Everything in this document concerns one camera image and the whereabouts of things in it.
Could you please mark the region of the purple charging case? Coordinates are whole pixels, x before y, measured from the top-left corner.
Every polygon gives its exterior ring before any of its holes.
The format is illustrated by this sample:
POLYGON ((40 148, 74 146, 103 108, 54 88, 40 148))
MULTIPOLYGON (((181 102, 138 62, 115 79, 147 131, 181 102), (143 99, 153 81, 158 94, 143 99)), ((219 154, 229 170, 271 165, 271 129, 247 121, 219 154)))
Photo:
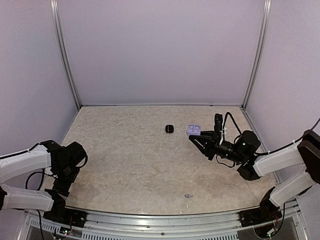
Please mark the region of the purple charging case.
POLYGON ((201 135, 201 126, 198 124, 189 124, 186 130, 187 136, 200 136, 201 135))

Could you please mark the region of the black charging case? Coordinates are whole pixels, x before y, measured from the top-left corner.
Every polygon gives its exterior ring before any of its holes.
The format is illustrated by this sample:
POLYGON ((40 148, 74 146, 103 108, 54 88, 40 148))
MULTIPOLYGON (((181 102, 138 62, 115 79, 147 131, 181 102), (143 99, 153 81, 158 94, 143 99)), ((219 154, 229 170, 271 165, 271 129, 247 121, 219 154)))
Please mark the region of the black charging case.
POLYGON ((173 132, 174 132, 174 126, 171 125, 171 124, 167 124, 167 125, 165 126, 165 132, 168 133, 168 134, 173 133, 173 132))

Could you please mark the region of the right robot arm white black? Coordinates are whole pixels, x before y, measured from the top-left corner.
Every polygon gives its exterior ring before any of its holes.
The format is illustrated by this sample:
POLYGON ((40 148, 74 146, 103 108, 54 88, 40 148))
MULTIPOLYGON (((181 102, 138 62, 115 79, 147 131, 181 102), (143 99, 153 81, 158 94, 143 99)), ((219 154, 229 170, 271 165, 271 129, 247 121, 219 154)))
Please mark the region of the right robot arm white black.
POLYGON ((261 142, 253 131, 244 131, 236 143, 221 138, 216 131, 202 131, 199 135, 189 135, 189 140, 209 160, 221 157, 239 165, 240 176, 247 181, 255 181, 270 173, 301 165, 302 171, 272 188, 260 202, 256 218, 266 222, 276 208, 287 200, 308 190, 320 182, 320 137, 312 130, 304 132, 302 138, 275 152, 256 153, 261 142))

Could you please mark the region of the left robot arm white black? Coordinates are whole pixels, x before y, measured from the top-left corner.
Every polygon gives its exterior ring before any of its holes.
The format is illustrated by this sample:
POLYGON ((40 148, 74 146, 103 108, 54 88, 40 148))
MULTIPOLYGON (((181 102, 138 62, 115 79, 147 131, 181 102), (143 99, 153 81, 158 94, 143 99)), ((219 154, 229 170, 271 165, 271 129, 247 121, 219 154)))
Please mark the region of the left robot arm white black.
POLYGON ((87 162, 85 149, 75 141, 61 146, 53 140, 47 140, 29 149, 1 156, 0 208, 50 212, 57 221, 66 222, 70 218, 70 211, 65 207, 65 200, 80 169, 87 162), (15 177, 36 172, 54 178, 51 189, 32 190, 7 184, 15 177))

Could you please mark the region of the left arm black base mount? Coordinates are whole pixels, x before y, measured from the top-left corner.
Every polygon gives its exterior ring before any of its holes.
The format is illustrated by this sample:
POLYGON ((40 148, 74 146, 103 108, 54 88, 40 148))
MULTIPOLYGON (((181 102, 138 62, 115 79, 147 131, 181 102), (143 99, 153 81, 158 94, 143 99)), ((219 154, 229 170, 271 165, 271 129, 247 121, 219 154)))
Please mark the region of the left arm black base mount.
POLYGON ((50 211, 43 213, 44 219, 71 227, 84 227, 88 215, 85 211, 67 208, 66 200, 54 190, 45 189, 44 191, 53 199, 50 211))

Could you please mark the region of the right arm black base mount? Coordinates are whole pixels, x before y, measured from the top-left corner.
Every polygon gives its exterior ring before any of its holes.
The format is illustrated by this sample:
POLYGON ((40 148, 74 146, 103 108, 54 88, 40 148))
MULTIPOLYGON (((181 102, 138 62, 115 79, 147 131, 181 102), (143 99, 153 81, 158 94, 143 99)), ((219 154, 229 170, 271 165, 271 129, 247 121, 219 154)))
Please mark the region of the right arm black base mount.
POLYGON ((242 227, 262 224, 283 217, 280 207, 275 206, 270 200, 274 189, 275 186, 267 191, 258 207, 239 212, 239 220, 242 227))

